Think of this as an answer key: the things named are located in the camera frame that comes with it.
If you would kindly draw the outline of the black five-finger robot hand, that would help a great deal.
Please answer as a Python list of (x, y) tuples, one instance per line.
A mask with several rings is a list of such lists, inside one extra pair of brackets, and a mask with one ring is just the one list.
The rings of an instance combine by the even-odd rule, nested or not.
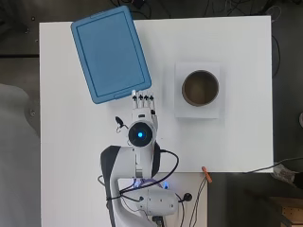
[(145, 121), (158, 129), (153, 93), (132, 90), (132, 123)]

